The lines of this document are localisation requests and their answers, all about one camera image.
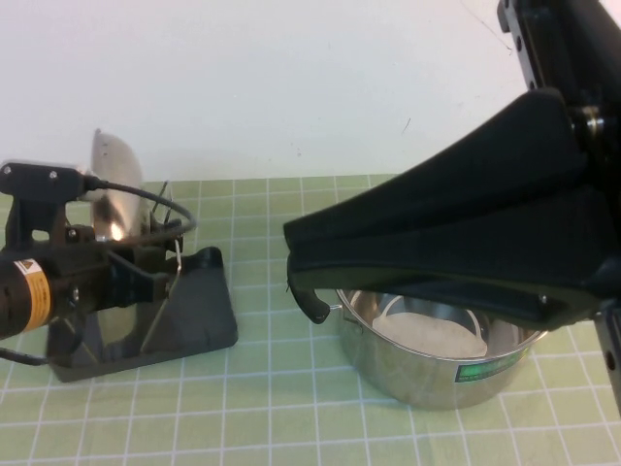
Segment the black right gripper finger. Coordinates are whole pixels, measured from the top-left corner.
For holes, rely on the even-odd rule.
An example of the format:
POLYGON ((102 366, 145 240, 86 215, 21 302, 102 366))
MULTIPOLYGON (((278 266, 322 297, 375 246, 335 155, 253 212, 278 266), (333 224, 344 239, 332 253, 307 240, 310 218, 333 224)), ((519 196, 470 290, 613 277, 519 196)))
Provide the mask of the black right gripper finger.
POLYGON ((552 330, 611 302, 611 219, 582 187, 455 223, 313 238, 320 215, 285 226, 293 289, 350 289, 471 308, 552 330))

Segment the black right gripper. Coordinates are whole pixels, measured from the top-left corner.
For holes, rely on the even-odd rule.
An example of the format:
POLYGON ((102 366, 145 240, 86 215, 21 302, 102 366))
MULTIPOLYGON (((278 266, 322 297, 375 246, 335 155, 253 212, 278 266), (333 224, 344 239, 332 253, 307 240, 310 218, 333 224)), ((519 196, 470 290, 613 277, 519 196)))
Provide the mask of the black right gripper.
POLYGON ((291 220, 288 243, 497 210, 497 318, 529 341, 582 320, 620 386, 620 32, 597 1, 502 1, 527 89, 449 148, 291 220))

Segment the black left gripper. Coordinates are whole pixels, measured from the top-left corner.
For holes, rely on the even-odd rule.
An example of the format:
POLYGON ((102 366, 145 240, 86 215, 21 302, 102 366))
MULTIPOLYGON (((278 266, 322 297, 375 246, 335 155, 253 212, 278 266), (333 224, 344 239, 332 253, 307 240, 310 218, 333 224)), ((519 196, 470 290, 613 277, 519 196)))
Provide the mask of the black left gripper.
POLYGON ((51 320, 161 300, 182 263, 182 236, 162 242, 138 236, 131 248, 103 248, 92 227, 66 223, 64 238, 46 258, 51 320))

